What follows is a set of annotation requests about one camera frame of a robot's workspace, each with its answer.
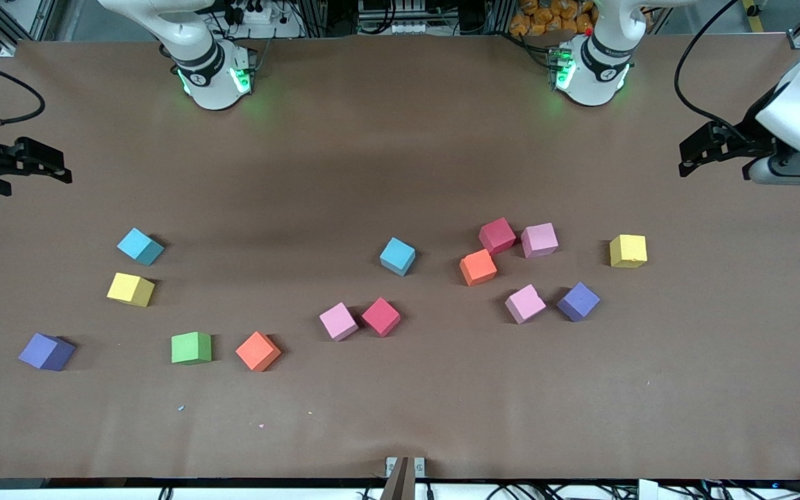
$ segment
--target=purple cube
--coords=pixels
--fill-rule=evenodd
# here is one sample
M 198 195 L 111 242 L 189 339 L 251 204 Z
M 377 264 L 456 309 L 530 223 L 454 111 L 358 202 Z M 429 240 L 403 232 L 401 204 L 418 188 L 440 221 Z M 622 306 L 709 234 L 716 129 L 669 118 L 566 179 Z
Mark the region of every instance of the purple cube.
M 57 337 L 35 333 L 18 356 L 18 360 L 40 370 L 60 372 L 75 350 L 76 347 L 72 344 Z
M 564 311 L 564 314 L 569 319 L 581 321 L 588 316 L 588 313 L 591 312 L 591 309 L 594 309 L 600 300 L 594 292 L 580 281 L 559 301 L 558 309 Z
M 336 307 L 325 311 L 320 315 L 320 321 L 323 322 L 329 336 L 336 342 L 343 340 L 358 329 L 356 321 L 353 320 L 344 303 L 338 303 Z
M 511 297 L 505 301 L 505 307 L 511 311 L 511 316 L 514 316 L 514 320 L 520 325 L 545 309 L 545 303 L 539 298 L 536 288 L 533 285 L 527 285 L 511 294 Z
M 524 244 L 524 257 L 527 259 L 548 256 L 558 249 L 558 235 L 551 222 L 525 228 L 520 240 Z

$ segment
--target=table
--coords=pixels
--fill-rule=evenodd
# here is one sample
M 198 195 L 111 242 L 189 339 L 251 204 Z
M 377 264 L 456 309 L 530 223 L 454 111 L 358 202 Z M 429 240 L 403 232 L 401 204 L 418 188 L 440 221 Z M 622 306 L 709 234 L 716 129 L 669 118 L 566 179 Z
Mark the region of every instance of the table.
M 361 477 L 403 453 L 441 478 L 799 477 L 800 187 L 742 162 L 678 177 L 704 122 L 672 91 L 688 40 L 645 39 L 602 108 L 501 39 L 275 41 L 223 112 L 155 44 L 22 44 L 1 67 L 48 108 L 0 142 L 57 146 L 76 181 L 0 203 L 0 477 Z M 707 37 L 683 89 L 736 121 L 799 56 Z M 0 117 L 32 105 L 0 79 Z M 465 287 L 501 216 L 553 222 L 560 251 Z M 150 268 L 115 249 L 131 227 L 168 243 Z M 608 266 L 620 233 L 647 265 Z M 378 266 L 391 237 L 419 250 L 405 278 Z M 105 298 L 115 272 L 155 279 L 149 309 Z M 602 297 L 582 323 L 502 306 L 578 281 Z M 389 338 L 318 324 L 378 297 L 404 316 Z M 216 362 L 170 365 L 196 330 Z M 16 359 L 36 331 L 79 346 L 66 371 Z M 285 352 L 263 374 L 233 353 L 254 331 Z

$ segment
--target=foam block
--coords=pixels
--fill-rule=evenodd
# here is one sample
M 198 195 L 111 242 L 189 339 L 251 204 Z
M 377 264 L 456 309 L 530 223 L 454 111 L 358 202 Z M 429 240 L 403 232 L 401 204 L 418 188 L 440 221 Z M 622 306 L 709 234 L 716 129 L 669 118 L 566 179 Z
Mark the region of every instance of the foam block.
M 400 313 L 384 298 L 379 297 L 369 309 L 362 314 L 362 320 L 371 326 L 380 338 L 386 338 L 388 333 L 400 322 Z
M 569 319 L 574 321 L 581 321 L 588 316 L 591 309 L 601 301 L 597 295 L 594 294 L 582 282 L 578 282 L 572 290 L 568 291 L 564 298 L 558 303 L 558 309 L 564 311 Z
M 131 231 L 128 231 L 123 240 L 117 244 L 117 248 L 145 266 L 152 265 L 153 260 L 165 250 L 161 244 L 140 232 L 138 228 L 131 228 Z
M 496 219 L 496 221 L 486 224 L 480 228 L 480 242 L 483 243 L 483 248 L 486 248 L 491 256 L 496 253 L 504 252 L 514 246 L 514 241 L 517 239 L 514 236 L 514 231 L 511 230 L 511 225 L 505 220 L 505 217 Z
M 247 341 L 236 348 L 236 355 L 253 372 L 263 372 L 280 354 L 282 352 L 273 341 L 260 332 L 252 333 Z
M 413 265 L 413 260 L 415 260 L 415 248 L 392 237 L 381 252 L 380 259 L 381 265 L 393 270 L 400 276 L 405 276 L 410 266 Z
M 520 240 L 524 244 L 524 257 L 527 259 L 548 256 L 558 250 L 558 235 L 551 222 L 525 228 Z
M 34 333 L 18 360 L 40 370 L 60 372 L 75 350 L 75 346 L 60 338 Z
M 639 268 L 647 262 L 647 238 L 620 234 L 610 241 L 610 266 L 614 268 Z
M 320 315 L 320 321 L 323 322 L 329 336 L 336 342 L 343 340 L 358 329 L 356 321 L 350 316 L 350 311 L 347 310 L 344 303 L 338 303 L 336 307 L 325 311 Z
M 172 363 L 195 365 L 212 360 L 212 336 L 190 332 L 172 338 Z
M 141 276 L 131 276 L 117 272 L 113 276 L 113 283 L 107 292 L 107 298 L 121 303 L 146 307 L 150 303 L 150 295 L 153 294 L 153 283 L 146 281 Z
M 511 294 L 511 297 L 508 297 L 508 300 L 505 301 L 505 307 L 511 311 L 511 316 L 514 316 L 514 320 L 520 325 L 527 319 L 539 314 L 546 306 L 543 300 L 539 298 L 536 288 L 533 285 L 527 285 Z
M 489 281 L 498 272 L 492 263 L 490 251 L 486 249 L 465 256 L 459 265 L 469 287 Z

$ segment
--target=pink cube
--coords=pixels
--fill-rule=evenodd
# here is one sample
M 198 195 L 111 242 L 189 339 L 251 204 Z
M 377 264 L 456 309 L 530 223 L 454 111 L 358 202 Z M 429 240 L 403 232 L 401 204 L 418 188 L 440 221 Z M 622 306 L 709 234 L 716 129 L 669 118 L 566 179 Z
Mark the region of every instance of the pink cube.
M 320 315 L 320 321 L 323 321 L 329 336 L 336 342 L 351 335 L 358 328 L 344 303 L 338 303 L 336 307 L 325 311 Z
M 545 303 L 539 298 L 536 288 L 533 285 L 527 285 L 511 294 L 511 297 L 505 301 L 505 307 L 508 307 L 511 316 L 514 316 L 514 320 L 520 325 L 545 309 Z
M 551 222 L 525 228 L 520 240 L 524 243 L 524 257 L 527 259 L 547 256 L 558 250 L 558 235 Z
M 380 338 L 386 338 L 394 326 L 400 322 L 400 313 L 387 302 L 384 298 L 379 297 L 362 314 L 362 320 L 378 332 Z
M 511 230 L 511 225 L 505 220 L 505 217 L 497 221 L 490 222 L 480 228 L 480 242 L 483 243 L 483 248 L 486 248 L 491 256 L 496 253 L 504 252 L 514 245 L 517 239 L 514 231 Z

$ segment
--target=orange cube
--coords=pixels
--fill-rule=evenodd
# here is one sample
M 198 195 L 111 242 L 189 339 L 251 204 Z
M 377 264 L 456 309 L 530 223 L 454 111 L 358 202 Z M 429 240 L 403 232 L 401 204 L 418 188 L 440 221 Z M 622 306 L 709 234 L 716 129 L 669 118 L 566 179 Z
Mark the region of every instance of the orange cube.
M 266 335 L 255 332 L 251 334 L 247 341 L 236 348 L 236 354 L 239 355 L 242 362 L 247 364 L 251 371 L 263 372 L 282 352 Z
M 498 272 L 496 265 L 492 263 L 490 251 L 487 249 L 465 256 L 461 260 L 460 266 L 461 273 L 465 276 L 465 282 L 469 287 L 489 281 Z

